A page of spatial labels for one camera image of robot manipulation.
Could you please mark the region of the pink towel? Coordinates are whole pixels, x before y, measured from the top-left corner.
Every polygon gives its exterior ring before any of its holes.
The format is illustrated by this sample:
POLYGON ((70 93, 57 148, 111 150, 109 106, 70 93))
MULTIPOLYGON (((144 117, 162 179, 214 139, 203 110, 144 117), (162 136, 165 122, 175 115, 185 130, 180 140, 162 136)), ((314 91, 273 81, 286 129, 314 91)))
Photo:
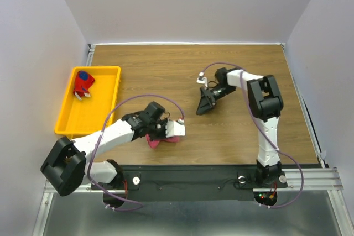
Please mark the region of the pink towel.
POLYGON ((152 149, 156 149, 157 146, 161 143, 161 142, 166 142, 166 143, 178 143, 180 141, 180 137, 179 136, 174 136, 174 137, 170 137, 170 138, 164 138, 164 139, 152 139, 150 137, 150 135, 146 135, 145 136, 148 145, 150 148, 152 149))

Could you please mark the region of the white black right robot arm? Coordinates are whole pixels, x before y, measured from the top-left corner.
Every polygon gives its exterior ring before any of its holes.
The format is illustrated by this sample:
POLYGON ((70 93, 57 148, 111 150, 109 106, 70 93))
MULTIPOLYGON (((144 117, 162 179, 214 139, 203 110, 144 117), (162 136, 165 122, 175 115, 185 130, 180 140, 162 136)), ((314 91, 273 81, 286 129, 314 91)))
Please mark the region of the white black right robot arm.
POLYGON ((250 74, 246 70, 220 68, 215 72, 211 87, 204 72, 196 80, 200 87, 200 101, 196 110, 198 116, 204 115, 216 107, 217 100, 240 88, 251 118, 258 129, 258 156, 254 181, 260 186, 268 186, 281 175, 282 165, 278 155, 277 127, 283 99, 273 75, 261 76, 250 74))

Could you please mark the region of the red and blue patterned towel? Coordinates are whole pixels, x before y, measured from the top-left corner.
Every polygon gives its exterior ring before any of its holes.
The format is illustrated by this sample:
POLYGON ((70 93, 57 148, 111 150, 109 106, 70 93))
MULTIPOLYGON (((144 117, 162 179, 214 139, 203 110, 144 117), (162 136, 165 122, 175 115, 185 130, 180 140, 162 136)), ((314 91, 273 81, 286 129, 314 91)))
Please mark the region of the red and blue patterned towel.
POLYGON ((90 87, 94 84, 95 78, 86 71, 79 71, 75 77, 73 94, 81 101, 84 98, 84 93, 89 93, 90 87))

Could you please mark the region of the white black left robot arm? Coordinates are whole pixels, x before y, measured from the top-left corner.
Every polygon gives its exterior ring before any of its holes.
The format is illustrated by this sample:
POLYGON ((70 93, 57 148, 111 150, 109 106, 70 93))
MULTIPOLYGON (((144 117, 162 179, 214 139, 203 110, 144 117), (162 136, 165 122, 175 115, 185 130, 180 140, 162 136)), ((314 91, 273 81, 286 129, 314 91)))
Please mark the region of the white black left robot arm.
POLYGON ((161 118, 164 111, 160 104, 150 102, 146 109, 126 114, 104 130, 76 139, 61 137, 55 142, 40 171, 59 195, 67 196, 92 181, 96 155, 146 135, 168 138, 173 121, 161 118))

